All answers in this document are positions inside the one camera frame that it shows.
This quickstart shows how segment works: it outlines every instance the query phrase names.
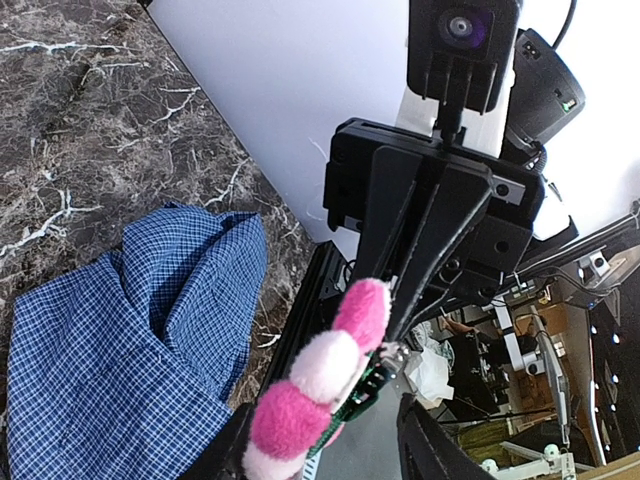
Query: checkered fabric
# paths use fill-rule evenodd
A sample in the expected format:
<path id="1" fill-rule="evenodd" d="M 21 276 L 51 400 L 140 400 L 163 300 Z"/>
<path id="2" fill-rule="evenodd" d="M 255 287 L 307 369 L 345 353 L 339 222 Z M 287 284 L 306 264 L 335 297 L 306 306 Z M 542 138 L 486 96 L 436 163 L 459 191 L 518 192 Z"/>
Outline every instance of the checkered fabric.
<path id="1" fill-rule="evenodd" d="M 13 480 L 172 479 L 230 418 L 267 264 L 255 214 L 171 205 L 18 299 Z"/>

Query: camera lens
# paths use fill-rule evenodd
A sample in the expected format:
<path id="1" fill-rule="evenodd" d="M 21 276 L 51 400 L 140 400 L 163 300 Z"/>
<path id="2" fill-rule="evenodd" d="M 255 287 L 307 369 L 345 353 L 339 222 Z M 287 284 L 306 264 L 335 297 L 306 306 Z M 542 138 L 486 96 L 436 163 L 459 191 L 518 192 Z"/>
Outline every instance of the camera lens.
<path id="1" fill-rule="evenodd" d="M 491 32 L 491 16 L 475 8 L 452 8 L 438 19 L 440 38 L 459 50 L 475 50 L 485 44 Z"/>
<path id="2" fill-rule="evenodd" d="M 449 32 L 456 38 L 467 38 L 473 33 L 473 23 L 465 17 L 454 17 L 449 22 Z"/>

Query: bolt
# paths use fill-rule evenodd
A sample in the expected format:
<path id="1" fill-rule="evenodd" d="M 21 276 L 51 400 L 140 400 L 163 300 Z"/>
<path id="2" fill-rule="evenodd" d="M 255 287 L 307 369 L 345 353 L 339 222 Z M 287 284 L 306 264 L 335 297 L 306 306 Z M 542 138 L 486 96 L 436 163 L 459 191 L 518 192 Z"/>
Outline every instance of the bolt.
<path id="1" fill-rule="evenodd" d="M 457 258 L 452 258 L 451 260 L 449 260 L 447 262 L 445 267 L 447 267 L 448 270 L 459 270 L 460 269 L 460 260 L 458 260 Z"/>

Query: pink caterpillar toy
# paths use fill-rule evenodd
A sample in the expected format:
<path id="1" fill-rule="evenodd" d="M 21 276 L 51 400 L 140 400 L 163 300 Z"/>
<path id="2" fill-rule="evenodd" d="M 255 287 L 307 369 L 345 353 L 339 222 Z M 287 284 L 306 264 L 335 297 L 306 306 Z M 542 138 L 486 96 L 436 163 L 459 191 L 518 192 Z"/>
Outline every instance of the pink caterpillar toy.
<path id="1" fill-rule="evenodd" d="M 366 279 L 349 289 L 332 329 L 316 336 L 289 379 L 260 399 L 243 458 L 249 480 L 287 480 L 303 468 L 364 371 L 367 354 L 382 343 L 390 311 L 387 284 Z"/>

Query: marble countertop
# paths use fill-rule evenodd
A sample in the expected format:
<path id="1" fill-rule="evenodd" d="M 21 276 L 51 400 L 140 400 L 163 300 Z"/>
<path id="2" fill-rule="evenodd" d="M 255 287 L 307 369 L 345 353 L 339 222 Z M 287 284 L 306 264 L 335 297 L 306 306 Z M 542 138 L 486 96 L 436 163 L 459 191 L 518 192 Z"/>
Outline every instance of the marble countertop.
<path id="1" fill-rule="evenodd" d="M 310 240 L 134 1 L 0 11 L 0 408 L 15 298 L 86 265 L 170 200 L 262 215 L 269 270 L 232 405 L 252 400 Z"/>

